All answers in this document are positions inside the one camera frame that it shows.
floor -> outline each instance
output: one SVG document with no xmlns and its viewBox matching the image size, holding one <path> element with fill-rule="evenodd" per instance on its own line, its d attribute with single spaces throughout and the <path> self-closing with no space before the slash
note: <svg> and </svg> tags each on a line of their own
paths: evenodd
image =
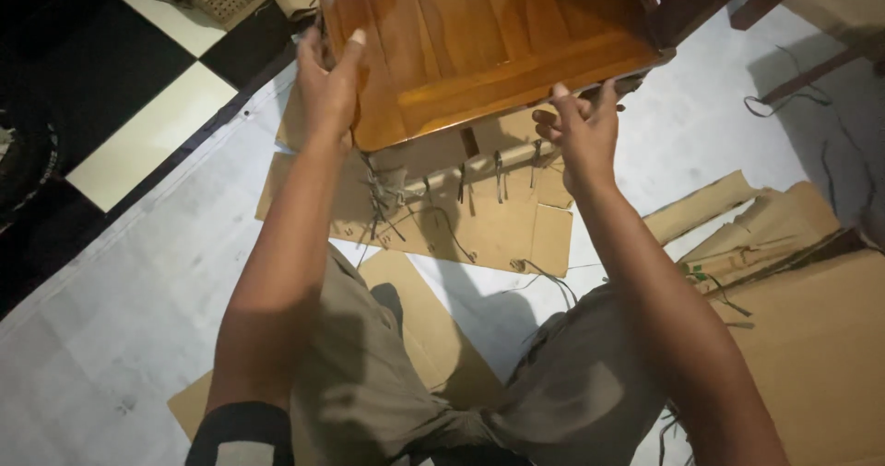
<svg viewBox="0 0 885 466">
<path fill-rule="evenodd" d="M 885 83 L 859 60 L 819 83 L 835 109 L 798 98 L 758 118 L 743 98 L 795 73 L 778 45 L 802 67 L 841 49 L 782 7 L 746 33 L 730 29 L 721 12 L 624 100 L 616 173 L 640 213 L 736 169 L 775 189 L 810 178 L 829 195 L 828 172 L 840 218 L 857 221 L 870 187 L 861 167 L 870 164 L 879 185 L 885 174 Z M 260 88 L 0 323 L 0 464 L 181 463 L 189 443 L 165 402 L 212 366 L 218 323 L 260 230 L 252 216 L 294 72 L 290 65 Z M 881 196 L 874 206 L 885 215 Z M 603 268 L 582 267 L 598 258 L 580 222 L 566 279 L 578 292 L 605 276 Z M 667 250 L 678 258 L 720 223 Z M 363 252 L 337 245 L 354 261 Z M 543 278 L 502 294 L 532 277 L 411 259 L 500 377 L 535 326 L 566 307 Z M 636 465 L 657 463 L 662 425 L 640 446 Z M 666 443 L 665 464 L 684 464 L 684 435 L 668 434 Z"/>
<path fill-rule="evenodd" d="M 275 0 L 229 32 L 170 0 L 0 0 L 0 88 L 26 84 L 60 139 L 0 234 L 0 318 L 289 64 L 291 28 Z"/>
</svg>

wooden cabinet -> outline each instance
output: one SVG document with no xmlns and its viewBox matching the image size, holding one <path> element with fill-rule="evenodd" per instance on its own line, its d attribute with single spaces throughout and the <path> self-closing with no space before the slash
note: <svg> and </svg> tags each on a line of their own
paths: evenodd
<svg viewBox="0 0 885 466">
<path fill-rule="evenodd" d="M 729 0 L 320 0 L 332 52 L 367 32 L 354 137 L 374 152 L 665 63 Z"/>
</svg>

